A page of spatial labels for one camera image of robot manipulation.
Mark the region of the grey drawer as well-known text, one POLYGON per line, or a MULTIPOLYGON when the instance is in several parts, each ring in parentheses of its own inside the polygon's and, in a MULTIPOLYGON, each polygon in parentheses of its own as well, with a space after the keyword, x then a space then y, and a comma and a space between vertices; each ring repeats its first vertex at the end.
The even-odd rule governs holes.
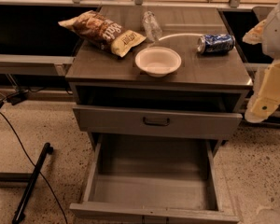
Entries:
POLYGON ((188 112, 128 107, 75 105, 81 131, 161 137, 228 139, 242 116, 236 113, 188 112))
POLYGON ((237 224, 223 211, 210 143, 102 134, 80 203, 80 218, 130 224, 237 224))

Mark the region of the grey wooden drawer cabinet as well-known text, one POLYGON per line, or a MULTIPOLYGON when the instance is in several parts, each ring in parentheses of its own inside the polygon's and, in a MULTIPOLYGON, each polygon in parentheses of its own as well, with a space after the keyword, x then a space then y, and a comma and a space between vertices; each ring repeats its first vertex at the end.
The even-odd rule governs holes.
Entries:
POLYGON ((135 64, 139 48, 119 58, 84 43, 66 75, 76 105, 240 114, 252 80, 237 51, 201 55, 196 50, 200 35, 225 32, 218 11, 161 6, 150 11, 163 30, 160 46, 180 55, 180 67, 151 77, 135 64))

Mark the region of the grey top drawer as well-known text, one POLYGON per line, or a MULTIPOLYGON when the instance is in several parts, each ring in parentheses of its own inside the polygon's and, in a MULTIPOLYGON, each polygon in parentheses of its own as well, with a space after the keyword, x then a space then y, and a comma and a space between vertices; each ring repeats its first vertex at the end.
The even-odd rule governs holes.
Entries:
POLYGON ((228 139, 242 116, 236 113, 188 112, 128 107, 75 105, 81 131, 161 137, 228 139))

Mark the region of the white paper bowl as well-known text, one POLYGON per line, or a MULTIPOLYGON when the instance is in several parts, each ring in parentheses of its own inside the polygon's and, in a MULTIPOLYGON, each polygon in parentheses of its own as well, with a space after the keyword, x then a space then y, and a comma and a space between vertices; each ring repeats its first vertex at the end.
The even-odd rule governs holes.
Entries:
POLYGON ((152 77, 164 77, 175 72, 182 60, 177 52, 164 47, 142 49, 135 56, 136 66, 152 77))

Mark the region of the clear plastic bottle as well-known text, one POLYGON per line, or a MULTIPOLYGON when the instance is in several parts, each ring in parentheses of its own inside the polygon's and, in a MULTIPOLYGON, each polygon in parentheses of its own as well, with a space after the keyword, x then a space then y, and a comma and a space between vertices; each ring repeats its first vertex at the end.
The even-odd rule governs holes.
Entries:
POLYGON ((153 12, 146 11, 144 13, 142 24, 150 41, 156 42, 161 38, 162 30, 153 12))

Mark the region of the brown chip bag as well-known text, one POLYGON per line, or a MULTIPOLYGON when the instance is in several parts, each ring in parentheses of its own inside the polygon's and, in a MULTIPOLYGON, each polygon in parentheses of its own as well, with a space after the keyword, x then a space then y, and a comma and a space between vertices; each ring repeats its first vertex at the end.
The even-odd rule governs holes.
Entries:
POLYGON ((58 24, 88 40, 97 48, 119 57, 124 57, 131 48, 146 40, 145 36, 126 29, 93 10, 70 20, 59 21, 58 24))

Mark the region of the blue soda can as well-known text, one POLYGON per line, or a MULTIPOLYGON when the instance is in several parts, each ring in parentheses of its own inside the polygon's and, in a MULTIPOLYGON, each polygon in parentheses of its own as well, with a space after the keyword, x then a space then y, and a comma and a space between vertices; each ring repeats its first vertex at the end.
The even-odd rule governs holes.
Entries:
POLYGON ((202 35, 198 39, 197 51, 200 54, 227 53, 235 46, 232 35, 202 35))

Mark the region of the black metal stand leg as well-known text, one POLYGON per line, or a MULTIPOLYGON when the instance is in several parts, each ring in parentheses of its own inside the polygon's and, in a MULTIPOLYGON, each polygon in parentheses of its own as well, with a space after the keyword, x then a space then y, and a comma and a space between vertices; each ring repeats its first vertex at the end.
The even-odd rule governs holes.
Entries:
POLYGON ((20 224, 24 218, 25 218, 25 214, 24 214, 24 211, 25 211, 25 208, 30 200, 30 197, 32 195, 32 192, 34 190, 34 187, 35 187, 35 183, 41 173, 41 168, 42 168, 42 165, 47 157, 48 154, 51 154, 53 152, 53 147, 51 146, 50 143, 46 143, 43 148, 42 148, 42 151, 39 155, 39 158, 37 160, 37 163, 35 164, 35 168, 32 172, 32 174, 30 175, 30 178, 29 178, 29 181, 28 181, 28 184, 25 188, 25 191, 21 197, 21 201, 18 205, 18 208, 15 212, 15 215, 12 219, 12 224, 20 224))

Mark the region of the grey left workbench rail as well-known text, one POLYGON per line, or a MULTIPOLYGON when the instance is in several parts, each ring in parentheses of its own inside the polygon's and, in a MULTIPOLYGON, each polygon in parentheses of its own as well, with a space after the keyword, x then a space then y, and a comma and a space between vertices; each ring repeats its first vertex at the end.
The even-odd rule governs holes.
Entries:
POLYGON ((0 54, 0 74, 65 76, 72 56, 0 54))

